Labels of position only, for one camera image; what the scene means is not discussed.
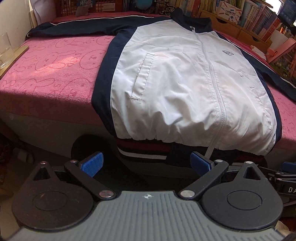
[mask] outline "jacket zipper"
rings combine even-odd
[[[212,79],[212,84],[213,84],[213,87],[215,89],[215,92],[216,92],[216,96],[217,96],[217,100],[218,100],[218,103],[219,103],[219,112],[220,112],[220,121],[219,121],[219,126],[218,126],[218,131],[216,132],[216,135],[215,137],[213,138],[213,140],[211,141],[206,153],[205,153],[205,157],[206,158],[210,158],[213,151],[214,151],[214,148],[216,146],[216,144],[219,142],[220,140],[220,137],[221,137],[221,134],[222,134],[222,131],[224,129],[224,126],[226,124],[226,110],[225,110],[225,106],[224,106],[224,103],[223,103],[223,100],[222,100],[222,97],[221,97],[221,93],[219,91],[219,88],[218,88],[218,85],[217,85],[217,81],[216,81],[216,77],[215,77],[215,74],[214,74],[214,68],[213,68],[213,65],[212,63],[210,62],[208,56],[207,56],[207,53],[205,51],[205,47],[203,45],[203,42],[200,40],[198,34],[195,32],[195,29],[192,28],[192,32],[194,34],[194,36],[196,37],[196,39],[201,43],[201,46],[202,46],[202,52],[205,56],[205,59],[206,61],[208,62],[209,64],[209,69],[210,69],[210,74],[211,74],[211,79]]]

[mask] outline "wooden drawer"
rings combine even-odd
[[[266,43],[262,40],[259,40],[258,38],[253,37],[252,35],[246,33],[245,31],[241,30],[237,40],[240,42],[243,42],[247,45],[253,45],[257,47],[259,50],[261,50],[263,53],[266,53],[268,47],[272,43],[270,40]]]
[[[208,14],[205,12],[201,12],[200,13],[200,18],[210,18],[212,20],[212,28],[214,30],[223,32],[225,34],[228,34],[234,38],[237,38],[237,35],[239,33],[239,28],[237,28],[236,26],[215,17],[215,15],[213,14]]]

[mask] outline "round disc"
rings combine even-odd
[[[238,230],[258,230],[273,225],[282,212],[282,200],[272,186],[222,183],[207,190],[201,204],[217,223]]]
[[[85,189],[64,182],[50,183],[46,190],[44,186],[36,182],[31,193],[14,200],[12,210],[22,226],[57,231],[79,223],[90,213],[93,199]]]

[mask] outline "navy blue jacket sleeve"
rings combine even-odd
[[[122,29],[168,20],[169,17],[126,16],[114,18],[91,18],[62,23],[43,23],[31,29],[27,37],[71,37],[85,35],[116,35]]]
[[[273,84],[278,90],[283,92],[291,100],[296,101],[296,88],[292,84],[282,79],[277,73],[262,64],[253,56],[244,53],[244,51],[242,51],[242,53],[244,57],[254,67],[254,69],[256,69],[263,76],[266,82]]]

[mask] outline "jacket pocket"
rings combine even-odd
[[[268,129],[271,130],[272,128],[271,128],[271,116],[270,116],[270,114],[265,109],[264,104],[262,103],[262,101],[261,101],[261,99],[260,99],[260,97],[259,97],[259,95],[258,95],[258,93],[256,91],[256,88],[255,87],[250,87],[250,89],[251,89],[255,99],[258,101],[258,103],[260,104],[260,106],[261,106],[261,108],[262,108],[262,110],[264,112],[263,115],[264,115],[264,119],[267,121]]]
[[[139,68],[135,83],[133,85],[133,90],[131,93],[131,98],[141,100],[145,92],[148,76],[150,69],[154,60],[154,54],[147,53],[142,65]]]

